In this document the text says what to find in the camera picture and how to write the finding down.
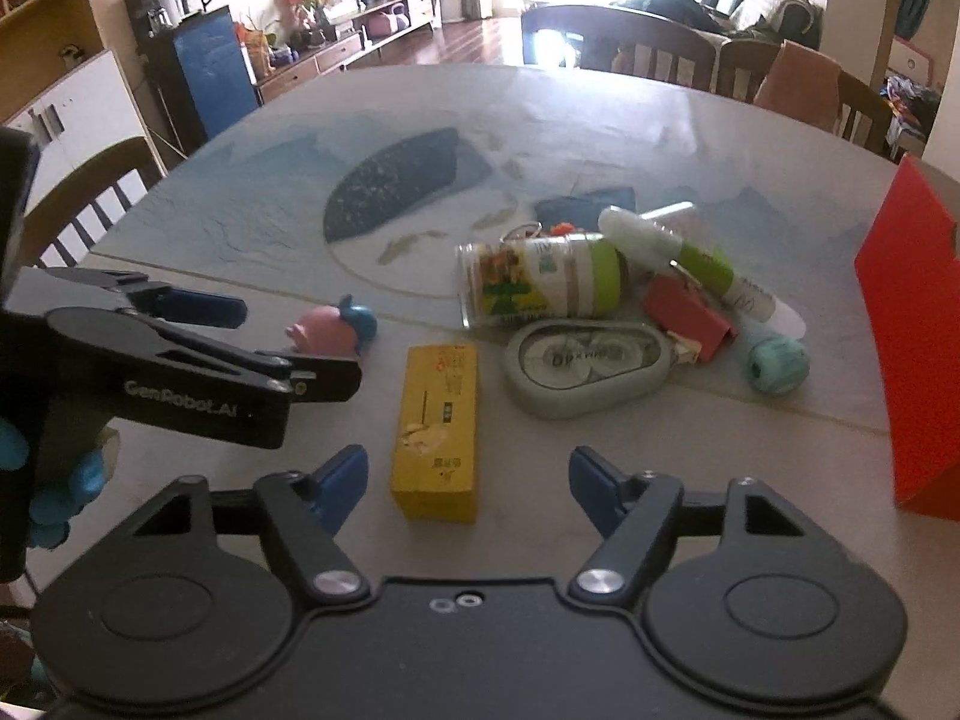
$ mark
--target kettle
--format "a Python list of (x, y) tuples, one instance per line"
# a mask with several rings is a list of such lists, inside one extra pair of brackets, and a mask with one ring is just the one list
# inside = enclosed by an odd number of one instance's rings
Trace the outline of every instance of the kettle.
[(192, 16), (194, 13), (199, 13), (200, 11), (206, 12), (206, 6), (210, 5), (210, 2), (213, 0), (178, 0), (179, 8), (181, 13), (184, 14), (184, 18), (187, 16)]
[(174, 23), (170, 20), (170, 14), (162, 5), (148, 10), (147, 16), (150, 19), (150, 30), (154, 34), (174, 28)]

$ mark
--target blue glove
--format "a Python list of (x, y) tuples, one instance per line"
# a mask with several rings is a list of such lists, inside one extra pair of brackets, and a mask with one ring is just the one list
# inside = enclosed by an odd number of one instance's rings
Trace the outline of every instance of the blue glove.
[[(0, 471), (22, 469), (30, 446), (16, 427), (0, 418)], [(107, 483), (99, 449), (83, 456), (65, 482), (37, 490), (30, 502), (30, 546), (53, 549), (70, 535), (69, 521), (102, 493)]]

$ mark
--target chair backrest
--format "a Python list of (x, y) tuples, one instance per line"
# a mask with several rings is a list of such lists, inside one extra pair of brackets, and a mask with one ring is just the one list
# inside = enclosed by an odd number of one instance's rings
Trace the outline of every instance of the chair backrest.
[(731, 100), (740, 100), (736, 95), (736, 75), (737, 71), (745, 71), (747, 86), (742, 101), (752, 103), (780, 48), (776, 43), (762, 40), (731, 40), (725, 43), (720, 47), (717, 94)]
[[(163, 177), (154, 153), (144, 138), (114, 143), (54, 186), (23, 220), (17, 252), (19, 264), (43, 266), (40, 257), (50, 247), (54, 247), (66, 265), (77, 264), (78, 258), (58, 240), (59, 236), (72, 227), (85, 249), (93, 248), (95, 241), (80, 221), (80, 214), (90, 208), (99, 225), (109, 230), (119, 215), (131, 209), (131, 201), (118, 182), (134, 171), (147, 189)], [(98, 201), (100, 195), (110, 189), (113, 189), (122, 211), (115, 213), (114, 218)]]
[(882, 155), (887, 130), (894, 116), (893, 109), (879, 93), (849, 73), (840, 73), (837, 86), (840, 92), (837, 134), (845, 141), (852, 142), (860, 132), (864, 119), (870, 119), (870, 129), (863, 146), (867, 151)]
[[(597, 41), (650, 47), (650, 61), (643, 74), (647, 79), (656, 78), (659, 52), (670, 55), (670, 70), (666, 77), (668, 83), (677, 83), (680, 60), (686, 59), (693, 63), (691, 87), (709, 91), (716, 50), (709, 40), (673, 20), (620, 7), (544, 5), (524, 13), (520, 17), (520, 28), (523, 32), (525, 64), (536, 64), (534, 35), (539, 30), (552, 29), (581, 35), (584, 38), (584, 55), (589, 51), (590, 45)], [(632, 66), (632, 57), (629, 64), (630, 67), (626, 70), (635, 76), (639, 74)]]

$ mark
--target yellow cardboard box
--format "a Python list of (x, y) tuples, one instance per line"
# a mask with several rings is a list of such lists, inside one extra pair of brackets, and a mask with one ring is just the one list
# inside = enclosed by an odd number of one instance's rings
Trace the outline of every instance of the yellow cardboard box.
[(390, 490), (414, 519), (474, 522), (477, 350), (412, 346)]

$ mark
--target white cabinet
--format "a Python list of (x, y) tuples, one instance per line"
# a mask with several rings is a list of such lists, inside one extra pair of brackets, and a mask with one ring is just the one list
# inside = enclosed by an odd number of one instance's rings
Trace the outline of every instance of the white cabinet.
[(41, 100), (56, 141), (64, 144), (74, 165), (83, 165), (114, 143), (144, 136), (112, 52), (86, 62)]
[(7, 124), (31, 133), (41, 147), (28, 211), (90, 157), (126, 138), (146, 137), (112, 52), (80, 65)]

